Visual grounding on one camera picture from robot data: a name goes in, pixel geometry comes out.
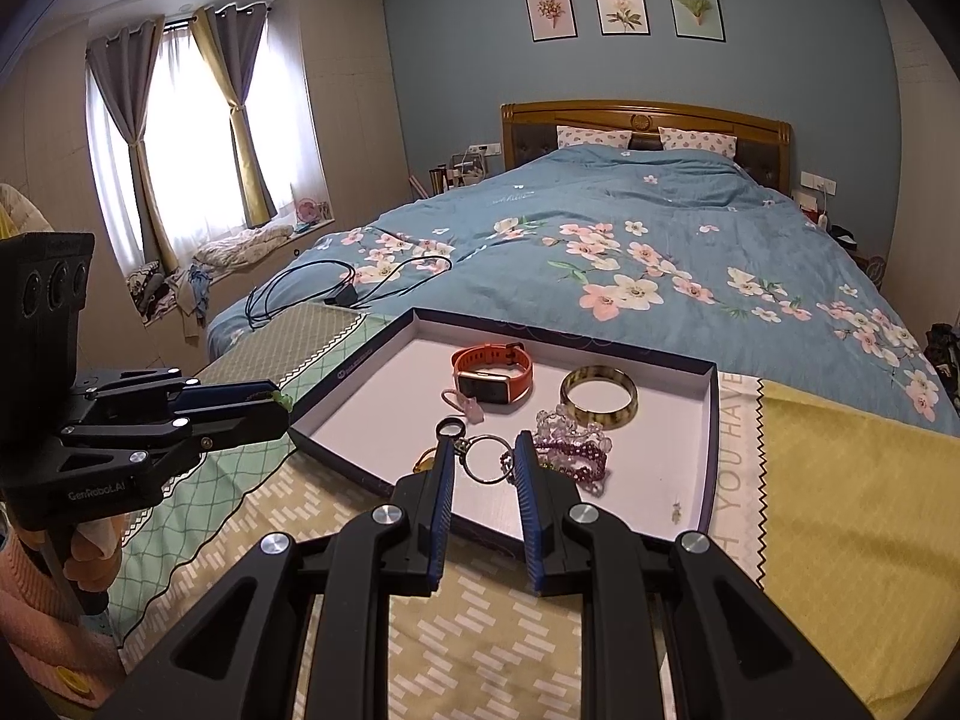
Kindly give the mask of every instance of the window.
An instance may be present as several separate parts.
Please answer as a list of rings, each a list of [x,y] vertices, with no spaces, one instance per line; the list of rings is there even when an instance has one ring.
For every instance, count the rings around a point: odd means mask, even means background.
[[[268,29],[260,39],[247,111],[264,180],[277,216],[283,217],[293,210],[296,110],[289,76],[271,51]],[[86,105],[97,194],[117,261],[127,275],[144,264],[130,158],[89,71]],[[160,222],[181,266],[206,242],[243,229],[229,105],[186,27],[163,34],[147,97],[144,143]]]

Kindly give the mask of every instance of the camera lens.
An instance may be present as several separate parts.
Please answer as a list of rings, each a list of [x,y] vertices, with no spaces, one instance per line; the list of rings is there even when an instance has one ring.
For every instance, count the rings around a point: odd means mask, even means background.
[[[66,287],[66,263],[56,263],[53,274],[50,276],[50,308],[59,308],[64,304],[64,291]]]
[[[80,295],[86,286],[86,266],[80,263],[73,274],[73,293]]]
[[[23,288],[23,316],[32,317],[40,305],[40,275],[34,271]]]

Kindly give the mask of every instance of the bed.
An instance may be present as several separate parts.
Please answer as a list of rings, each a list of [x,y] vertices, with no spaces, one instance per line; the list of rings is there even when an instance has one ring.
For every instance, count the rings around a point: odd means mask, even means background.
[[[413,305],[716,360],[714,541],[877,718],[939,716],[914,707],[960,635],[960,545],[942,536],[960,529],[960,426],[893,310],[782,194],[789,126],[608,101],[508,105],[503,122],[512,170],[328,235],[296,260],[354,264],[360,293],[436,277],[360,313],[306,302],[256,331],[237,304],[210,326],[216,362],[202,379],[266,376],[296,401]],[[558,124],[634,136],[622,149],[558,149]],[[660,151],[658,125],[736,134],[736,162]],[[415,252],[453,267],[392,272]],[[297,271],[271,306],[343,271]],[[110,589],[124,664],[265,533],[315,538],[375,504],[288,437],[211,453],[124,537]],[[392,604],[391,717],[579,716],[576,599],[533,598],[522,563],[459,538],[440,590]]]

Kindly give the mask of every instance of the black bag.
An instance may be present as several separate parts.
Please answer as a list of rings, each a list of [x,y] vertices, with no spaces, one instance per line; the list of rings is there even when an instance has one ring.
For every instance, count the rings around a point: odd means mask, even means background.
[[[957,394],[960,384],[960,338],[954,335],[949,324],[940,322],[926,332],[926,343],[928,345],[923,355],[936,368],[950,403],[960,413],[960,394]]]

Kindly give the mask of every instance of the framed picture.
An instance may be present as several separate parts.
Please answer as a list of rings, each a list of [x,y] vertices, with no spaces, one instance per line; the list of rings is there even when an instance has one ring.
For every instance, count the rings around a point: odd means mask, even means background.
[[[677,37],[725,41],[720,0],[670,0]]]
[[[643,0],[597,0],[600,31],[605,35],[649,35]]]
[[[527,0],[527,15],[535,43],[577,36],[570,0]]]

